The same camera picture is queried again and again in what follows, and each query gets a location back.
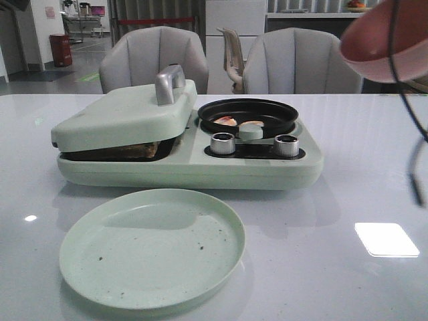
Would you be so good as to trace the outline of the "white cabinet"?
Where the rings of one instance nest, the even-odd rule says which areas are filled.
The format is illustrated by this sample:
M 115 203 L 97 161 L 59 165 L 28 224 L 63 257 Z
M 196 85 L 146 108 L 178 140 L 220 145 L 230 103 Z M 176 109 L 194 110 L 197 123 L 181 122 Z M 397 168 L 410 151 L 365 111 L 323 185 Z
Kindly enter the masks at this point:
M 224 40 L 219 28 L 237 32 L 243 59 L 252 43 L 264 33 L 266 1 L 207 1 L 205 4 L 205 46 L 209 66 L 208 94 L 231 94 L 232 81 L 223 69 Z

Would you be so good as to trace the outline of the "right silver control knob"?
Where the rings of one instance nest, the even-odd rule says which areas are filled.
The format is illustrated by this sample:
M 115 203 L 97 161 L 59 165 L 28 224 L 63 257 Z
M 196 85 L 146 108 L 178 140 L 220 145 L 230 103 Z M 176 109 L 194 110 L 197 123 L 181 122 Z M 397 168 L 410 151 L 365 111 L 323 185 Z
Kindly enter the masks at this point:
M 274 138 L 274 153 L 287 158 L 298 156 L 300 142 L 297 137 L 287 134 L 280 134 Z

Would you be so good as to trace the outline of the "silver control knob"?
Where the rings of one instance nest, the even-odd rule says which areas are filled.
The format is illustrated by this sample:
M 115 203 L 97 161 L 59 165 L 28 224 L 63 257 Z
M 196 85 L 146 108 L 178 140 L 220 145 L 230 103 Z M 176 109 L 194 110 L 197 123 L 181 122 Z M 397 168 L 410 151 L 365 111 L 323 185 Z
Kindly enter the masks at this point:
M 218 132 L 211 136 L 210 150 L 214 154 L 229 155 L 235 152 L 235 136 L 228 132 Z
M 297 137 L 287 134 L 280 134 L 274 138 L 274 153 L 287 158 L 298 156 L 300 142 Z

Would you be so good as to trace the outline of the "pink bowl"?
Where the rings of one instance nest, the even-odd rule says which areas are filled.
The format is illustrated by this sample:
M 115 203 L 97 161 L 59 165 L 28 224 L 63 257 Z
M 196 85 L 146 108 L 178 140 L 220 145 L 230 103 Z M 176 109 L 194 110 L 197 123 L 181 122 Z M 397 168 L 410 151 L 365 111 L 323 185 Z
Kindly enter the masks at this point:
M 394 1 L 381 1 L 354 20 L 341 37 L 340 53 L 358 74 L 380 83 L 394 82 L 388 59 Z M 393 61 L 400 81 L 427 74 L 427 2 L 399 1 L 393 33 Z

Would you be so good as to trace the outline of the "black round frying pan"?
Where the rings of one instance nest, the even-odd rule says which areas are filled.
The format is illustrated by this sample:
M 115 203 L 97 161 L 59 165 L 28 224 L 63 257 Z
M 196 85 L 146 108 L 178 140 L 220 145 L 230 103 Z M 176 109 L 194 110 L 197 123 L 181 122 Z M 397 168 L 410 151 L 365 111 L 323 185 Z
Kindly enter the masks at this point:
M 264 123 L 262 127 L 264 138 L 273 138 L 278 134 L 293 131 L 298 111 L 283 102 L 260 98 L 231 98 L 210 102 L 198 110 L 201 126 L 210 133 L 238 133 L 238 126 L 218 124 L 215 121 L 229 116 L 237 124 L 257 120 Z

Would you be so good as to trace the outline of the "left silver control knob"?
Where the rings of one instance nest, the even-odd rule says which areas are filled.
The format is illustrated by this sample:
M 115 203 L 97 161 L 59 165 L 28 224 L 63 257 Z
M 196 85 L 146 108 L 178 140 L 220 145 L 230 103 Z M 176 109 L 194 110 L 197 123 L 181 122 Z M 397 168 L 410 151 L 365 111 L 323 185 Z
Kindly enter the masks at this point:
M 229 155 L 235 152 L 235 136 L 228 132 L 218 132 L 211 136 L 210 150 L 214 154 Z

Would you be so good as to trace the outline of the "breakfast maker lid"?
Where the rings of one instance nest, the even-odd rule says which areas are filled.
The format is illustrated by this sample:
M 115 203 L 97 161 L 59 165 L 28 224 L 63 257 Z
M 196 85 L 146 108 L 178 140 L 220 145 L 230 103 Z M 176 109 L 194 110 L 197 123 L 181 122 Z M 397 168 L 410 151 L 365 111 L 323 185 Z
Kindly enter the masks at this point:
M 150 143 L 180 136 L 197 99 L 195 82 L 172 89 L 174 102 L 159 105 L 154 84 L 115 89 L 51 130 L 60 152 Z

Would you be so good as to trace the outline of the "beige office chair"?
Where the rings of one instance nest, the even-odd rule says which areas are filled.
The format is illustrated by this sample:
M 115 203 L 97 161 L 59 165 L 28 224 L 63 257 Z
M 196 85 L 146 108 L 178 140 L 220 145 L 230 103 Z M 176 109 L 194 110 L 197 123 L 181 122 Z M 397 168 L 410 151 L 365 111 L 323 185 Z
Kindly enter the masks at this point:
M 222 33 L 224 39 L 223 69 L 233 82 L 231 91 L 234 94 L 244 94 L 243 71 L 245 60 L 241 50 L 240 38 L 233 29 L 218 27 L 217 31 Z

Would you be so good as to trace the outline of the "grey upholstered chair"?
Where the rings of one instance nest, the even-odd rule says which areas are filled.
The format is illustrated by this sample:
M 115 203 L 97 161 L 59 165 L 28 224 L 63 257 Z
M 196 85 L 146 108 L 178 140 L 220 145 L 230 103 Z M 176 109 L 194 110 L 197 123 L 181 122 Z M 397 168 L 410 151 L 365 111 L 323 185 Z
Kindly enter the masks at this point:
M 153 84 L 165 67 L 179 64 L 199 94 L 207 93 L 209 66 L 199 36 L 175 27 L 149 27 L 126 33 L 108 51 L 99 68 L 103 93 Z
M 359 94 L 363 78 L 324 31 L 285 28 L 258 36 L 243 71 L 246 94 Z

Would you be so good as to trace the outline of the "dark counter cabinet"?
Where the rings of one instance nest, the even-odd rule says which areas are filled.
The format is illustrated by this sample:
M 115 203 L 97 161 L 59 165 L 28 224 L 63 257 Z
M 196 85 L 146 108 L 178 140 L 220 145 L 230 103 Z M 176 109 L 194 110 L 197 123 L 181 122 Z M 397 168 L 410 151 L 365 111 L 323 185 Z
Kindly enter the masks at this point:
M 360 13 L 268 13 L 265 18 L 265 32 L 290 27 L 324 31 L 341 37 L 344 30 Z

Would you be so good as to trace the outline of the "mint green breakfast maker base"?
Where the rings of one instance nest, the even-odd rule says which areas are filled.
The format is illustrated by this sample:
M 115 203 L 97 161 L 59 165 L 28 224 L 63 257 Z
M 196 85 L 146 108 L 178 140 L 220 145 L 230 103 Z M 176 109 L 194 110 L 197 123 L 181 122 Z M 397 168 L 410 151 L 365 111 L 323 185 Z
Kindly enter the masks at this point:
M 57 158 L 61 174 L 79 185 L 185 189 L 288 190 L 309 187 L 320 176 L 324 157 L 297 121 L 296 136 L 304 156 L 297 159 L 217 158 L 205 153 L 210 134 L 201 130 L 197 111 L 176 139 L 171 153 L 152 162 L 92 162 Z

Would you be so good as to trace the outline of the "mint green plate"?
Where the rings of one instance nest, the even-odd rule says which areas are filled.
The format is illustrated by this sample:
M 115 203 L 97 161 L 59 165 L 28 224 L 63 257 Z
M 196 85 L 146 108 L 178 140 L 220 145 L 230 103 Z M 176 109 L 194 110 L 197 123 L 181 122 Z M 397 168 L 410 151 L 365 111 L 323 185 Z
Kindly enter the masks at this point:
M 244 249 L 243 223 L 223 201 L 152 189 L 113 199 L 77 221 L 60 248 L 60 271 L 97 304 L 166 311 L 211 297 Z

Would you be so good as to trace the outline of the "right grey upholstered chair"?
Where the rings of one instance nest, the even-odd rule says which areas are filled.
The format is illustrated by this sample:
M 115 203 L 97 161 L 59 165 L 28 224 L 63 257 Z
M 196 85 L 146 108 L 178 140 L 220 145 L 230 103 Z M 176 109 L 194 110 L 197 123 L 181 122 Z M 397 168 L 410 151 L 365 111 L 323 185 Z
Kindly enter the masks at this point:
M 258 36 L 243 71 L 246 94 L 359 94 L 363 78 L 324 31 L 285 28 Z

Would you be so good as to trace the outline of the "red bin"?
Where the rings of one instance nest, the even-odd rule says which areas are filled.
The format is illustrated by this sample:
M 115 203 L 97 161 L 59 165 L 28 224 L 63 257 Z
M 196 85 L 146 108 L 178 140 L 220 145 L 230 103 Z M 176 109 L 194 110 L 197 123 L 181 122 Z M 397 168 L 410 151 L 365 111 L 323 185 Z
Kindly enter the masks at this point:
M 55 67 L 72 65 L 70 38 L 66 34 L 52 34 L 49 36 L 51 52 Z

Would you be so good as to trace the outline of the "fruit bowl on counter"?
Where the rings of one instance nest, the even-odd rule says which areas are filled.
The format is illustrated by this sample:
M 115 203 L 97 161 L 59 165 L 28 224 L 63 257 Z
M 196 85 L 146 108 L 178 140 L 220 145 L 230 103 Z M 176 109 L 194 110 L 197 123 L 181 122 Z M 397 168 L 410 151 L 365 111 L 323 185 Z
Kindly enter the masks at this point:
M 346 3 L 345 9 L 351 13 L 364 13 L 370 10 L 370 7 L 359 0 L 350 0 Z

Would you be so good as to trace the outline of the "left grey upholstered chair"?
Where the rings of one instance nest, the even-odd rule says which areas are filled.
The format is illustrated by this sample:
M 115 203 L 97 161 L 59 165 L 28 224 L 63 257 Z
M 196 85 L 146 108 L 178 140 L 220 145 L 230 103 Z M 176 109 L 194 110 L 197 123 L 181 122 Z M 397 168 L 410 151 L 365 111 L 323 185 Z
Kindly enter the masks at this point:
M 149 27 L 126 33 L 108 51 L 99 68 L 103 93 L 153 84 L 165 67 L 179 64 L 199 94 L 207 93 L 209 66 L 199 36 L 175 27 Z

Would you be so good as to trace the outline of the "bread slice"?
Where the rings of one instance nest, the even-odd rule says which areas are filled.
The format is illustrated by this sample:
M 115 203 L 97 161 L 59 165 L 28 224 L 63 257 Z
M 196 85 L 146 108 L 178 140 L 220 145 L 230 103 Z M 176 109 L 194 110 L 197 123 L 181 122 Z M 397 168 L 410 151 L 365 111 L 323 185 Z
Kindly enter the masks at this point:
M 143 144 L 132 144 L 126 146 L 117 146 L 111 148 L 101 148 L 95 150 L 85 150 L 78 152 L 80 156 L 88 156 L 92 158 L 152 158 L 155 156 L 160 142 L 149 142 Z

